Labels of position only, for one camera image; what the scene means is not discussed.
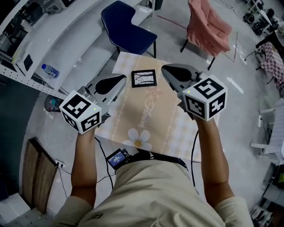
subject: plastic bottle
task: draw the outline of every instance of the plastic bottle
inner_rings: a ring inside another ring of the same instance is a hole
[[[57,78],[59,76],[59,72],[50,65],[43,64],[41,67],[48,75]]]

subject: shelf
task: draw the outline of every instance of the shelf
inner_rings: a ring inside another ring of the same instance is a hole
[[[88,13],[78,19],[57,40],[50,51],[38,65],[35,72],[45,80],[54,90],[58,91],[78,59],[86,52],[90,45],[102,34],[104,27],[101,12],[104,8],[116,0],[104,0],[99,2]],[[134,6],[141,0],[123,0],[126,4]],[[52,78],[41,68],[42,64],[56,68],[60,75]]]
[[[33,31],[29,32],[14,56],[13,63],[19,67],[28,79],[32,77],[43,57],[64,33],[84,12],[87,13],[98,3],[98,0],[76,0],[68,9],[58,14],[44,14],[34,25]],[[26,71],[23,61],[30,55],[33,63]]]
[[[132,23],[135,25],[139,25],[152,12],[152,9],[140,5],[135,5],[134,8],[136,13]],[[98,75],[115,50],[116,47],[109,41],[104,31],[75,64],[61,87],[70,93],[72,90],[85,86]]]

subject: chair leg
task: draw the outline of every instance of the chair leg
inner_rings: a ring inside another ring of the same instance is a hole
[[[212,64],[213,64],[213,62],[214,62],[214,60],[215,60],[215,58],[212,59],[212,61],[211,61],[210,65],[209,65],[209,67],[207,68],[208,71],[210,70],[210,68],[211,68],[211,66],[212,66]]]
[[[156,41],[154,41],[154,58],[156,58]]]
[[[183,47],[181,48],[181,53],[183,52],[183,49],[185,48],[187,42],[188,42],[188,39],[185,41],[185,44],[184,44]]]

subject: fisheye view of room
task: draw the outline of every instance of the fisheye view of room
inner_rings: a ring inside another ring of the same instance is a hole
[[[284,0],[6,0],[0,226],[284,226]]]

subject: small monitor screen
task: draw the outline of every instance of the small monitor screen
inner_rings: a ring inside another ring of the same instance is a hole
[[[125,156],[122,152],[118,152],[117,154],[115,154],[113,157],[111,157],[108,161],[110,162],[110,164],[114,167],[116,166],[118,163],[120,163],[121,161],[123,161],[125,159]]]
[[[26,59],[24,60],[24,65],[25,65],[26,71],[28,71],[30,67],[32,66],[32,59],[30,55],[28,55]]]

